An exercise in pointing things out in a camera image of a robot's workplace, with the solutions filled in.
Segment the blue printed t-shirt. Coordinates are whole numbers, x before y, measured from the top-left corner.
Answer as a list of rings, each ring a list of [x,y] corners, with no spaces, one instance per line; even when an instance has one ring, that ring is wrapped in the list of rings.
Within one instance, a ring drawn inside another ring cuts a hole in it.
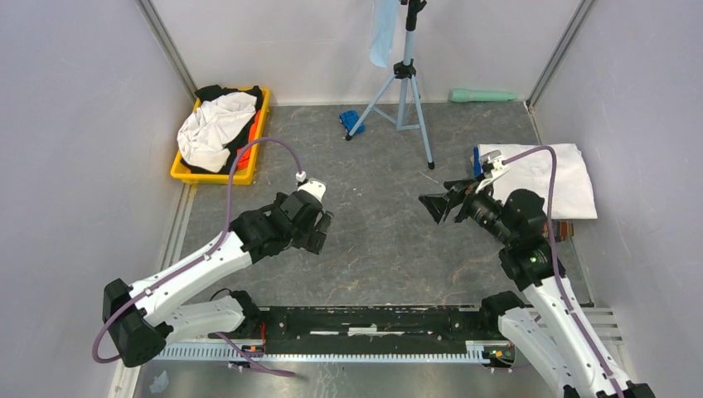
[[[480,153],[479,153],[478,147],[473,148],[472,165],[473,165],[473,175],[475,177],[478,177],[479,175],[481,175],[482,174],[482,166],[480,163]]]

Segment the white long-sleeve shirt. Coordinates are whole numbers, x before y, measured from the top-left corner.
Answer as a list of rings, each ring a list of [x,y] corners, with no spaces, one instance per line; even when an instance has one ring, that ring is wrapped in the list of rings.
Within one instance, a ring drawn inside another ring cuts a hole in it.
[[[507,175],[493,184],[493,197],[504,201],[516,189],[527,189],[544,199],[552,196],[551,215],[554,219],[596,219],[594,191],[581,152],[573,143],[558,143],[551,147],[557,160],[553,192],[549,192],[551,155],[543,150],[511,163]]]

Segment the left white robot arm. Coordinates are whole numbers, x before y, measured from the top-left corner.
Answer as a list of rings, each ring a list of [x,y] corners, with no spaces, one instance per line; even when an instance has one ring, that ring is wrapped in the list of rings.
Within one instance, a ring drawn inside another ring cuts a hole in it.
[[[216,332],[252,337],[261,312],[245,291],[190,304],[189,299],[227,275],[290,249],[319,254],[333,215],[325,211],[325,185],[310,180],[274,202],[244,211],[199,250],[149,278],[104,287],[103,330],[126,367],[149,362],[168,344]]]

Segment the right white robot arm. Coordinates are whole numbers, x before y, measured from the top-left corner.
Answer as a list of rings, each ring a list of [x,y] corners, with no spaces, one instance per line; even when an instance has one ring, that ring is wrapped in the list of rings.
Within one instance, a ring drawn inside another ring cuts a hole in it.
[[[517,189],[498,201],[473,179],[444,185],[445,193],[421,195],[419,201],[437,223],[457,207],[456,222],[472,219],[502,243],[501,267],[525,296],[506,291],[483,299],[481,332],[512,342],[558,397],[652,397],[651,387],[632,380],[585,317],[543,236],[550,225],[544,198]]]

